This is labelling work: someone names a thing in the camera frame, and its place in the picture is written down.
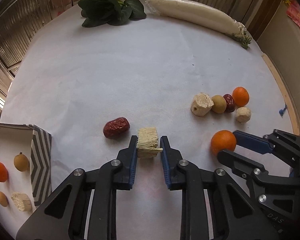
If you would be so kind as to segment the dark green leafy vegetable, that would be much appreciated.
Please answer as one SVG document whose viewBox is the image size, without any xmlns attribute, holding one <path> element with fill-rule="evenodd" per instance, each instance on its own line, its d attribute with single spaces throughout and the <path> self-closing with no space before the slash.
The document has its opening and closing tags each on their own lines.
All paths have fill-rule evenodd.
<svg viewBox="0 0 300 240">
<path fill-rule="evenodd" d="M 147 17 L 139 0 L 80 0 L 78 6 L 81 8 L 81 16 L 85 18 L 82 23 L 85 28 L 104 24 L 120 26 Z"/>
</svg>

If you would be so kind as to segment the orange mandarin far right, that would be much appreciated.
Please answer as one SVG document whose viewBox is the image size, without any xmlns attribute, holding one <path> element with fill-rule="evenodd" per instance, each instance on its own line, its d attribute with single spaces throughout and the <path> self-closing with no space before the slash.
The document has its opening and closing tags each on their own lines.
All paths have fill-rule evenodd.
<svg viewBox="0 0 300 240">
<path fill-rule="evenodd" d="M 236 87 L 232 92 L 232 98 L 238 107 L 244 107 L 250 100 L 249 93 L 244 87 Z"/>
</svg>

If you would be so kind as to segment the large orange mandarin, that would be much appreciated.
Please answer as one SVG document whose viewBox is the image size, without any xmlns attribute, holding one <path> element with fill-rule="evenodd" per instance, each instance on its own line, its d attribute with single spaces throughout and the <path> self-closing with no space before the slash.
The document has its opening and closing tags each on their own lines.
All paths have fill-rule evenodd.
<svg viewBox="0 0 300 240">
<path fill-rule="evenodd" d="M 8 180 L 8 170 L 3 163 L 0 162 L 0 182 L 4 183 Z"/>
</svg>

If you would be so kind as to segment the dark red jujube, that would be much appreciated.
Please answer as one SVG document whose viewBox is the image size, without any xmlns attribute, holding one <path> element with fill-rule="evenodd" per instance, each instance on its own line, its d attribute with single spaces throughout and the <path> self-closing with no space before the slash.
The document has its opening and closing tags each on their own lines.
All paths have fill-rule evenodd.
<svg viewBox="0 0 300 240">
<path fill-rule="evenodd" d="M 103 134 L 111 139 L 122 135 L 130 129 L 129 121 L 124 117 L 119 117 L 107 122 L 103 128 Z"/>
<path fill-rule="evenodd" d="M 228 112 L 228 113 L 234 112 L 235 109 L 236 109 L 236 104 L 234 102 L 233 97 L 230 94 L 225 94 L 223 96 L 223 98 L 226 101 L 226 110 L 225 111 Z"/>
</svg>

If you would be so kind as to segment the long white radish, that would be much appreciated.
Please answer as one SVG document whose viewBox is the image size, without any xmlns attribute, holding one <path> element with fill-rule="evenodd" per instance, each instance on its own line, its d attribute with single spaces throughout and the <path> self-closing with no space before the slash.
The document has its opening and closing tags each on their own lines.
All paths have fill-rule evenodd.
<svg viewBox="0 0 300 240">
<path fill-rule="evenodd" d="M 208 5 L 189 0 L 146 0 L 151 13 L 191 22 L 223 33 L 248 49 L 251 36 L 246 27 L 226 13 Z"/>
</svg>

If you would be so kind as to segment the tan longan right group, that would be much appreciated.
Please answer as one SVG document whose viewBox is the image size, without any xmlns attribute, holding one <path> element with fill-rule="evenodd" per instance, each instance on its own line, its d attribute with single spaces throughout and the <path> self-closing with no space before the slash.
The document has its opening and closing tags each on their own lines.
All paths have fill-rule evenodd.
<svg viewBox="0 0 300 240">
<path fill-rule="evenodd" d="M 221 95 L 214 95 L 211 99 L 213 101 L 212 111 L 218 114 L 224 113 L 227 107 L 225 98 Z"/>
</svg>

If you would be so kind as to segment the tan longan with stem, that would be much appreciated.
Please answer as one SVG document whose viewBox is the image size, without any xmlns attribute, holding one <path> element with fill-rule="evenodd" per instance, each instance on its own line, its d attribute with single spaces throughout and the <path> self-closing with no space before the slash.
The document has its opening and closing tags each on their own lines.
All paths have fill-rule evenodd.
<svg viewBox="0 0 300 240">
<path fill-rule="evenodd" d="M 26 155 L 20 152 L 13 160 L 15 168 L 20 172 L 25 172 L 29 169 L 30 163 Z"/>
</svg>

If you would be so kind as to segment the orange mandarin with stem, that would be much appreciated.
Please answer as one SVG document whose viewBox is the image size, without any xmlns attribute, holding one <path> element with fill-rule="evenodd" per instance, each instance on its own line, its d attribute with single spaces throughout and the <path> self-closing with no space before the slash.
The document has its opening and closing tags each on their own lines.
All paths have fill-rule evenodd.
<svg viewBox="0 0 300 240">
<path fill-rule="evenodd" d="M 222 150 L 234 151 L 237 145 L 236 137 L 228 130 L 218 131 L 213 135 L 210 142 L 210 149 L 214 155 Z"/>
</svg>

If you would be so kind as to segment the round beige sugarcane chunk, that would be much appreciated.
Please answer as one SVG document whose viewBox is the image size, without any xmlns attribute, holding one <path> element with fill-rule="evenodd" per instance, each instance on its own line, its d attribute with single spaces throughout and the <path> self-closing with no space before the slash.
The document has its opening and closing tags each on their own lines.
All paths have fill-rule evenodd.
<svg viewBox="0 0 300 240">
<path fill-rule="evenodd" d="M 12 192 L 11 199 L 15 207 L 21 212 L 30 212 L 32 211 L 32 203 L 25 193 Z"/>
</svg>

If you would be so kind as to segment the red wall poster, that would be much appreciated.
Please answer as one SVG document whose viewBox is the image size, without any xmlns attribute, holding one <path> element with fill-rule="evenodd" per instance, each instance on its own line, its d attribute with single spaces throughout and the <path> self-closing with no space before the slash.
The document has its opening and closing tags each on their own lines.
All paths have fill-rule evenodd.
<svg viewBox="0 0 300 240">
<path fill-rule="evenodd" d="M 296 0 L 283 0 L 287 6 L 286 14 L 300 28 L 300 5 Z"/>
</svg>

